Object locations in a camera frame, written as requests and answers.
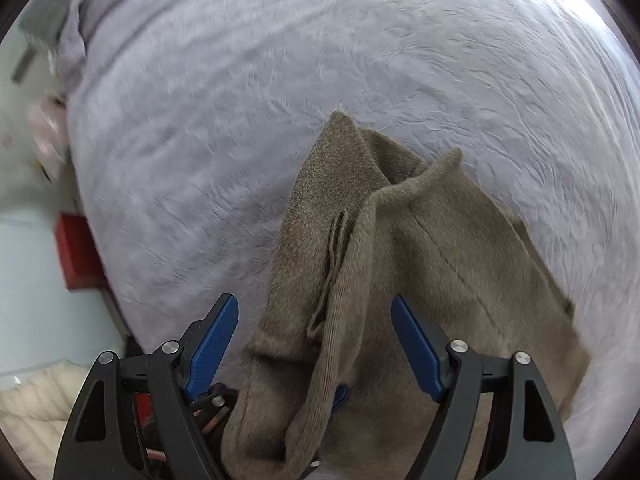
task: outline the brown cloth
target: brown cloth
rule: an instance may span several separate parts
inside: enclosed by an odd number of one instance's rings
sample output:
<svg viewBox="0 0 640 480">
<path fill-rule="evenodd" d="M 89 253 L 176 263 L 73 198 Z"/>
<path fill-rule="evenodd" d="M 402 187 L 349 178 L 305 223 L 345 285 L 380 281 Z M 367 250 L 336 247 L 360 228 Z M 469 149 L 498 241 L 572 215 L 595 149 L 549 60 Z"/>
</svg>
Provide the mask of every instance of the brown cloth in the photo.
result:
<svg viewBox="0 0 640 480">
<path fill-rule="evenodd" d="M 572 304 L 522 222 L 465 176 L 461 159 L 453 150 L 427 165 L 331 115 L 298 175 L 268 311 L 246 349 L 222 446 L 235 480 L 295 480 L 319 448 L 350 478 L 404 478 L 437 405 L 392 327 L 396 294 L 477 352 L 529 352 L 568 412 L 589 361 Z M 351 397 L 328 425 L 339 383 Z M 479 412 L 467 453 L 476 463 L 486 402 Z M 472 478 L 474 464 L 463 469 Z"/>
</svg>

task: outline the bed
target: bed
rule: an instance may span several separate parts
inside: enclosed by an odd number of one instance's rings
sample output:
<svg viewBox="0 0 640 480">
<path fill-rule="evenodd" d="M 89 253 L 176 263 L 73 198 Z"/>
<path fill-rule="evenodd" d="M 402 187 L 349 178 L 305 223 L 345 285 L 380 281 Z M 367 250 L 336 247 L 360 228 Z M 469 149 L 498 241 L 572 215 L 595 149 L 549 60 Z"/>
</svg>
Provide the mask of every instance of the bed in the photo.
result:
<svg viewBox="0 0 640 480">
<path fill-rule="evenodd" d="M 593 363 L 579 479 L 640 404 L 640 73 L 582 0 L 74 0 L 59 62 L 85 211 L 146 351 L 221 292 L 266 304 L 296 174 L 331 111 L 465 171 L 523 218 Z"/>
</svg>

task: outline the metal screw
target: metal screw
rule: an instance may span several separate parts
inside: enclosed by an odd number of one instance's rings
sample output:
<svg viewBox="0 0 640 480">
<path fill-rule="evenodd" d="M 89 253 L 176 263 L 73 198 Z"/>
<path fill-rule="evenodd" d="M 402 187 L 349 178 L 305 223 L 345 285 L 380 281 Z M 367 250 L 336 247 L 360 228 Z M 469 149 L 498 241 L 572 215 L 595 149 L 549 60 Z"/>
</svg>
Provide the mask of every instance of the metal screw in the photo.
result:
<svg viewBox="0 0 640 480">
<path fill-rule="evenodd" d="M 211 403 L 216 408 L 222 408 L 222 406 L 225 405 L 225 402 L 225 397 L 222 396 L 213 397 L 213 399 L 211 399 Z"/>
<path fill-rule="evenodd" d="M 110 363 L 111 361 L 113 361 L 113 353 L 112 352 L 102 352 L 99 356 L 98 356 L 98 362 L 101 365 L 105 365 Z"/>
<path fill-rule="evenodd" d="M 165 354 L 175 354 L 180 348 L 180 343 L 177 341 L 167 341 L 162 345 L 162 351 Z"/>
<path fill-rule="evenodd" d="M 469 350 L 469 345 L 462 341 L 462 339 L 454 339 L 449 345 L 454 352 L 458 352 L 459 354 L 463 354 Z"/>
<path fill-rule="evenodd" d="M 528 365 L 531 362 L 531 356 L 526 352 L 516 352 L 516 361 L 521 365 Z"/>
</svg>

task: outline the blue gripper pad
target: blue gripper pad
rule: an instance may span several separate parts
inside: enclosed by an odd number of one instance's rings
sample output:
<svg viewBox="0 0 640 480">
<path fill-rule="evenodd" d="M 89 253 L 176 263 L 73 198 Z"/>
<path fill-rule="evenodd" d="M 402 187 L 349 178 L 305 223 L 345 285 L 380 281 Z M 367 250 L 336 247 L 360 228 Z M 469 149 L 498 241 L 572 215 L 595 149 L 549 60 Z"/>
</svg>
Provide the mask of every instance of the blue gripper pad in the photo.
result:
<svg viewBox="0 0 640 480">
<path fill-rule="evenodd" d="M 446 393 L 440 379 L 440 359 L 401 296 L 391 303 L 391 321 L 418 386 L 440 402 Z"/>
<path fill-rule="evenodd" d="M 184 393 L 190 402 L 206 392 L 238 325 L 238 300 L 229 295 L 220 313 L 191 358 Z"/>
</svg>

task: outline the red box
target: red box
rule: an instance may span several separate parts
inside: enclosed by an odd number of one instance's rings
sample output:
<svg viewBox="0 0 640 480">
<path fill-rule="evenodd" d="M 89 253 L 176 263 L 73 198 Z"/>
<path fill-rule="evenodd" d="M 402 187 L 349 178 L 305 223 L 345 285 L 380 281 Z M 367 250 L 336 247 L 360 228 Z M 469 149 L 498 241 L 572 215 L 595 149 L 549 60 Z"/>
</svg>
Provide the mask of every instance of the red box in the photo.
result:
<svg viewBox="0 0 640 480">
<path fill-rule="evenodd" d="M 55 235 L 68 290 L 108 286 L 94 237 L 84 216 L 61 213 Z"/>
</svg>

